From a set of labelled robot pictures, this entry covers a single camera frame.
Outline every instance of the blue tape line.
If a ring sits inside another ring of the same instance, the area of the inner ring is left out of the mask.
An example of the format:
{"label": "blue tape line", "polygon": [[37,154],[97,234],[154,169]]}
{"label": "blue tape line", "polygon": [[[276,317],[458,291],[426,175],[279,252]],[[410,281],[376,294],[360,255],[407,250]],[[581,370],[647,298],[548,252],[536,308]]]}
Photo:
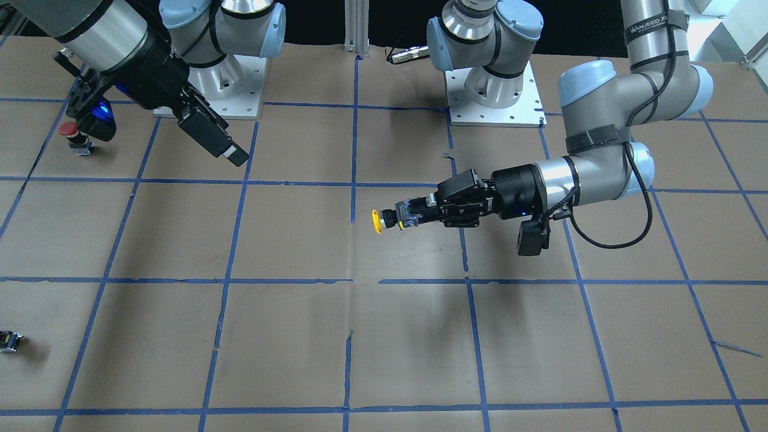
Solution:
{"label": "blue tape line", "polygon": [[422,413],[436,411],[480,411],[480,405],[376,405],[374,407],[351,408],[351,413]]}
{"label": "blue tape line", "polygon": [[0,98],[0,102],[46,102],[51,104],[63,104],[67,99],[49,98]]}
{"label": "blue tape line", "polygon": [[550,404],[490,404],[491,411],[520,411],[520,410],[593,410],[610,408],[610,402],[564,402]]}
{"label": "blue tape line", "polygon": [[436,183],[358,183],[358,188],[432,188],[436,189]]}
{"label": "blue tape line", "polygon": [[249,279],[232,277],[232,284],[335,284],[336,282],[352,282],[352,279]]}
{"label": "blue tape line", "polygon": [[[690,281],[690,277],[688,276],[688,270],[685,268],[685,263],[683,262],[683,255],[680,254],[680,249],[677,247],[677,242],[674,240],[674,236],[672,235],[672,230],[670,229],[669,222],[667,221],[667,216],[664,214],[664,209],[661,208],[661,202],[659,201],[659,197],[656,194],[656,191],[650,191],[650,194],[654,198],[654,202],[656,203],[656,209],[659,212],[659,218],[661,219],[661,223],[664,225],[664,230],[667,232],[667,236],[670,239],[670,243],[672,244],[672,250],[674,251],[675,258],[677,259],[677,263],[680,265],[680,269],[683,272],[683,277],[685,277],[686,281]],[[701,325],[704,329],[704,333],[707,335],[707,340],[713,341],[714,338],[712,337],[710,326],[707,323],[707,319],[704,317],[704,312],[701,308],[699,298],[698,296],[696,296],[696,291],[694,290],[693,284],[691,283],[688,284],[688,291],[690,293],[691,299],[694,301],[694,306],[696,307],[696,312],[699,314],[699,320],[701,321]],[[717,350],[717,346],[712,342],[710,342],[710,348],[712,349],[712,354],[714,354],[715,360],[717,361],[717,366],[720,368],[720,372],[723,375],[723,380],[725,381],[726,387],[728,387],[728,393],[730,394],[731,401],[733,405],[736,407],[736,412],[739,414],[739,419],[741,420],[741,425],[744,428],[744,432],[749,432],[750,427],[746,424],[746,418],[744,417],[744,412],[742,411],[741,406],[739,405],[739,401],[736,396],[736,391],[733,389],[733,385],[730,382],[730,377],[728,376],[728,372],[726,371],[725,364],[723,363],[723,358],[720,356],[720,352]]]}
{"label": "blue tape line", "polygon": [[342,420],[342,432],[349,432],[349,392],[352,386],[352,380],[350,375],[352,374],[352,334],[350,331],[349,336],[345,343],[345,361],[344,361],[344,415]]}
{"label": "blue tape line", "polygon": [[72,396],[72,391],[74,390],[74,383],[78,379],[78,372],[80,371],[80,366],[82,365],[83,357],[85,356],[85,349],[88,347],[88,342],[91,339],[91,331],[93,330],[94,322],[96,321],[96,313],[98,312],[99,304],[101,303],[101,298],[104,296],[104,288],[107,286],[106,280],[109,277],[109,272],[112,269],[114,258],[118,254],[118,247],[120,246],[120,240],[123,237],[123,232],[125,231],[125,226],[128,222],[128,215],[131,213],[131,209],[133,208],[134,199],[136,198],[136,192],[138,190],[139,184],[141,183],[140,182],[141,176],[144,174],[144,169],[147,166],[147,161],[149,160],[149,154],[152,151],[152,145],[154,144],[154,139],[157,136],[157,130],[159,127],[160,127],[160,119],[158,118],[154,123],[152,135],[150,136],[149,143],[147,144],[147,150],[144,152],[144,158],[141,160],[141,166],[139,167],[138,174],[136,174],[136,179],[134,182],[133,189],[131,191],[131,196],[128,197],[128,202],[125,205],[123,218],[120,221],[120,227],[118,228],[118,233],[115,235],[114,242],[112,244],[112,249],[109,253],[109,258],[107,259],[107,265],[104,268],[104,275],[102,276],[103,281],[99,284],[99,288],[96,293],[96,298],[94,299],[94,304],[93,304],[93,307],[91,308],[91,315],[88,318],[88,324],[85,326],[85,333],[83,335],[83,340],[80,344],[80,350],[78,351],[77,359],[74,361],[72,373],[69,377],[69,382],[67,384],[67,390],[65,391],[64,398],[61,401],[61,413],[56,417],[56,423],[53,428],[54,432],[59,432],[59,430],[61,429],[61,422],[64,420],[65,411],[69,406],[69,399]]}
{"label": "blue tape line", "polygon": [[283,107],[355,108],[355,105],[349,105],[349,104],[312,104],[312,103],[304,103],[304,102],[264,102],[264,104],[283,106]]}
{"label": "blue tape line", "polygon": [[205,430],[205,422],[208,415],[208,407],[210,406],[210,393],[214,388],[214,375],[216,372],[216,365],[219,359],[219,348],[221,348],[221,333],[224,328],[224,317],[227,313],[227,300],[229,298],[230,284],[232,280],[232,269],[234,267],[235,255],[237,253],[237,240],[240,236],[240,224],[243,220],[243,209],[245,208],[246,195],[248,193],[248,177],[250,176],[250,170],[253,167],[253,155],[256,150],[256,141],[259,135],[259,122],[253,124],[253,133],[250,139],[250,151],[248,163],[245,167],[245,173],[243,174],[243,185],[240,188],[240,200],[237,204],[237,214],[235,215],[234,229],[232,230],[232,243],[230,246],[230,256],[227,259],[227,271],[224,275],[224,285],[221,288],[221,309],[219,310],[219,317],[216,325],[216,335],[214,336],[214,348],[210,353],[210,364],[208,365],[208,376],[205,383],[205,393],[203,395],[202,412],[200,413],[200,422],[197,425],[197,430],[203,432]]}
{"label": "blue tape line", "polygon": [[762,354],[758,354],[755,351],[747,350],[746,348],[742,348],[742,347],[736,346],[734,344],[728,344],[727,342],[715,341],[714,339],[710,340],[710,342],[712,342],[713,344],[717,345],[718,347],[728,348],[729,350],[739,351],[740,353],[745,353],[745,354],[753,355],[755,357],[763,358]]}
{"label": "blue tape line", "polygon": [[565,229],[565,238],[568,241],[568,249],[571,252],[571,260],[573,261],[574,271],[576,271],[576,278],[578,279],[578,287],[581,292],[581,299],[584,302],[584,309],[587,312],[587,319],[589,320],[589,328],[592,331],[592,338],[594,339],[594,346],[598,350],[598,359],[600,360],[600,369],[603,371],[603,378],[605,379],[605,388],[608,392],[608,400],[611,403],[611,411],[614,414],[614,423],[616,423],[616,431],[622,432],[621,419],[619,418],[618,406],[616,405],[616,396],[614,394],[614,385],[611,383],[611,376],[608,373],[608,365],[605,361],[605,354],[603,352],[603,346],[600,342],[600,335],[598,334],[598,326],[594,322],[594,315],[592,314],[592,306],[589,304],[589,297],[587,296],[587,288],[584,285],[584,280],[581,278],[581,270],[578,266],[578,258],[576,257],[576,249],[574,248],[573,238],[571,238],[571,232],[568,230],[568,224],[563,221],[563,229]]}
{"label": "blue tape line", "polygon": [[[712,130],[712,126],[707,120],[707,117],[704,115],[704,111],[699,111],[699,115],[704,120],[704,124],[707,126],[707,130],[709,131],[710,136],[712,137],[712,141],[714,141],[715,146],[717,147],[717,151],[720,153],[720,156],[723,158],[723,162],[725,162],[725,165],[728,167],[728,171],[730,172],[731,177],[733,177],[733,181],[736,182],[736,186],[739,188],[739,190],[743,192],[744,187],[742,187],[741,182],[739,181],[739,178],[736,176],[736,172],[733,170],[733,167],[728,161],[728,157],[725,155],[725,151],[723,151],[723,148],[720,146],[720,142],[717,140],[717,136],[715,136],[715,133]],[[757,212],[755,211],[755,208],[752,206],[750,197],[746,196],[746,194],[742,194],[742,197],[746,202],[746,206],[750,209],[750,212],[752,213],[752,217],[754,218],[755,222],[757,222],[757,226],[760,228],[760,231],[763,233],[763,237],[768,241],[768,231],[766,231],[766,228],[763,226],[763,222],[760,221],[760,217],[757,216]]]}
{"label": "blue tape line", "polygon": [[381,285],[406,284],[466,284],[466,279],[382,279]]}
{"label": "blue tape line", "polygon": [[668,189],[668,188],[654,188],[656,192],[667,192],[669,194],[753,194],[753,195],[767,195],[768,191],[737,191],[727,189]]}
{"label": "blue tape line", "polygon": [[544,150],[544,157],[549,159],[549,146],[547,145],[547,138],[544,136],[544,122],[539,120],[538,137],[541,139],[541,148]]}
{"label": "blue tape line", "polygon": [[350,375],[352,373],[352,334],[354,331],[349,332],[349,336],[346,338],[345,347],[345,361],[344,361],[344,405],[343,408],[349,409],[349,392],[352,385]]}
{"label": "blue tape line", "polygon": [[352,119],[352,187],[349,189],[349,223],[355,223],[355,213],[357,212],[357,123],[359,119],[359,62],[362,60],[360,55],[355,57],[355,81],[354,81],[354,109]]}
{"label": "blue tape line", "polygon": [[[739,399],[740,405],[768,405],[768,399]],[[616,403],[619,408],[642,407],[708,407],[732,406],[731,399],[681,399],[681,400],[626,400]],[[589,410],[611,408],[610,402],[562,402],[542,404],[489,404],[489,411],[513,410]],[[345,409],[344,407],[222,407],[210,408],[208,414],[341,414],[350,413],[395,413],[395,412],[445,412],[480,411],[478,404],[461,405],[377,405]],[[60,410],[0,410],[0,417],[52,417]],[[201,408],[95,408],[68,409],[65,416],[117,416],[117,415],[198,415]]]}
{"label": "blue tape line", "polygon": [[480,333],[478,331],[478,318],[475,309],[475,293],[472,290],[472,282],[466,279],[467,298],[469,300],[469,319],[472,322],[472,340],[475,344],[475,363],[478,368],[478,385],[480,391],[480,411],[482,412],[483,430],[491,432],[491,419],[488,416],[488,399],[485,396],[485,374],[482,368],[482,353],[480,351]]}

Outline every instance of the yellow object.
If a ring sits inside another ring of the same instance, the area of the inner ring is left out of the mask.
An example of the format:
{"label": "yellow object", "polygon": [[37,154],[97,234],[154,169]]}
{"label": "yellow object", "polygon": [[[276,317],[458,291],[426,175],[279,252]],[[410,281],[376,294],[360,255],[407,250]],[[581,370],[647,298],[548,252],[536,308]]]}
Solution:
{"label": "yellow object", "polygon": [[373,219],[373,229],[376,230],[377,234],[381,234],[382,219],[379,217],[379,212],[376,211],[376,209],[373,209],[373,211],[371,211],[371,219]]}

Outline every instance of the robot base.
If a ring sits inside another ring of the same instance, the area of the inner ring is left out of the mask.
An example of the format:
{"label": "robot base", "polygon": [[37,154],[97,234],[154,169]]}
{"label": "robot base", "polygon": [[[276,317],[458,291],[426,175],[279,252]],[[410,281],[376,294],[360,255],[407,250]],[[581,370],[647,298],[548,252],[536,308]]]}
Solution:
{"label": "robot base", "polygon": [[[261,109],[261,97],[266,76],[266,58],[235,55],[240,62],[243,81],[232,88],[231,95],[225,98],[210,98],[203,94],[214,109],[223,118],[239,120],[257,120]],[[155,117],[172,118],[170,108],[162,107],[154,110]]]}
{"label": "robot base", "polygon": [[523,72],[523,92],[517,103],[509,108],[488,108],[472,100],[472,96],[467,95],[464,89],[464,82],[471,70],[457,69],[445,73],[445,91],[451,107],[452,125],[538,128],[547,124],[530,62]]}

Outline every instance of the silver metal cylinder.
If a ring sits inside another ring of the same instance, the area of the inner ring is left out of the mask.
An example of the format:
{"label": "silver metal cylinder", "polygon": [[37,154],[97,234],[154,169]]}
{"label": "silver metal cylinder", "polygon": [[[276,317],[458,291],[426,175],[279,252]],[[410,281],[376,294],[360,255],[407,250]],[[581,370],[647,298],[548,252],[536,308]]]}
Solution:
{"label": "silver metal cylinder", "polygon": [[98,21],[65,46],[97,71],[125,60],[147,36],[147,22],[124,0],[114,0]]}
{"label": "silver metal cylinder", "polygon": [[453,35],[468,41],[478,41],[488,37],[493,31],[493,14],[483,18],[471,18],[462,14],[454,2],[448,2],[442,8],[442,22]]}

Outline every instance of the black strap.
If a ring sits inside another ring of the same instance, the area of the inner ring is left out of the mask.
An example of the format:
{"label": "black strap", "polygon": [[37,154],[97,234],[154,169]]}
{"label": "black strap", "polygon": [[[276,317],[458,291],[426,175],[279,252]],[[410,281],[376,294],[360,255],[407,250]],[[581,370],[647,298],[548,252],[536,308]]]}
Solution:
{"label": "black strap", "polygon": [[616,129],[615,125],[601,126],[565,139],[568,154],[574,155],[590,148],[632,140],[629,128]]}
{"label": "black strap", "polygon": [[670,10],[669,15],[666,13],[654,15],[627,27],[624,30],[624,41],[629,45],[630,42],[641,36],[667,27],[677,27],[687,31],[689,18],[690,16],[679,10]]}
{"label": "black strap", "polygon": [[[674,53],[674,57],[681,57],[681,56],[684,56],[684,55],[688,55],[688,51],[678,51],[678,52]],[[672,55],[667,53],[667,54],[657,55],[656,57],[646,58],[645,60],[638,61],[634,65],[630,66],[629,69],[631,71],[633,71],[633,70],[635,70],[637,68],[643,67],[645,65],[649,65],[649,64],[651,64],[651,63],[653,63],[655,61],[665,60],[667,58],[672,58],[672,57],[673,57]]]}
{"label": "black strap", "polygon": [[[650,83],[650,87],[654,90],[654,95],[655,95],[656,92],[659,91],[659,88],[656,86],[656,82],[654,82],[654,80],[648,74],[644,74],[644,73],[641,72],[639,75],[643,75],[645,77],[645,79],[648,80],[648,83]],[[654,116],[654,114],[656,114],[656,108],[658,106],[659,106],[659,99],[655,98],[654,99],[654,106],[651,107],[651,109],[650,109],[650,114],[648,115],[648,117],[645,120],[643,120],[641,125],[644,124],[644,123],[648,123],[648,121]]]}

